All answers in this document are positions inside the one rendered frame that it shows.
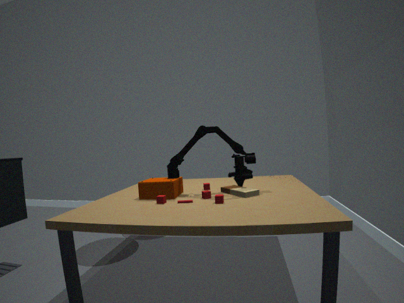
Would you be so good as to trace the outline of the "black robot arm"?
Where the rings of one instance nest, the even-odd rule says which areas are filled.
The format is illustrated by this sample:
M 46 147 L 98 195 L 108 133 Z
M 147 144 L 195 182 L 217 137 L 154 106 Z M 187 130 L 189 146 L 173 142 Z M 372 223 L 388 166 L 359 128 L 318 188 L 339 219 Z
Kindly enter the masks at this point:
M 179 170 L 178 165 L 180 165 L 184 161 L 185 154 L 194 146 L 194 144 L 202 138 L 206 133 L 217 133 L 223 140 L 225 140 L 238 154 L 240 155 L 232 155 L 232 158 L 235 158 L 235 165 L 244 165 L 244 157 L 246 164 L 256 163 L 256 158 L 254 153 L 246 153 L 242 145 L 238 144 L 234 140 L 232 140 L 228 135 L 226 135 L 218 126 L 214 127 L 206 127 L 200 126 L 196 131 L 195 135 L 192 139 L 187 143 L 187 145 L 174 157 L 170 159 L 170 163 L 167 166 L 168 179 L 177 179 L 179 178 Z

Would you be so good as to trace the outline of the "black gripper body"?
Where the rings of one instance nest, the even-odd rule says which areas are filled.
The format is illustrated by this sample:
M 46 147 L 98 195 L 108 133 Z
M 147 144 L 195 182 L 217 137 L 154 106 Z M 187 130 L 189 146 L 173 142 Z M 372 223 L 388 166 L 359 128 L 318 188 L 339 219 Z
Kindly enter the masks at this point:
M 245 172 L 244 172 L 245 166 L 244 165 L 235 165 L 234 168 L 235 168 L 235 172 L 230 172 L 229 177 L 234 176 L 235 179 L 240 178 L 240 179 L 244 179 L 244 180 L 253 178 L 252 174 L 245 174 Z

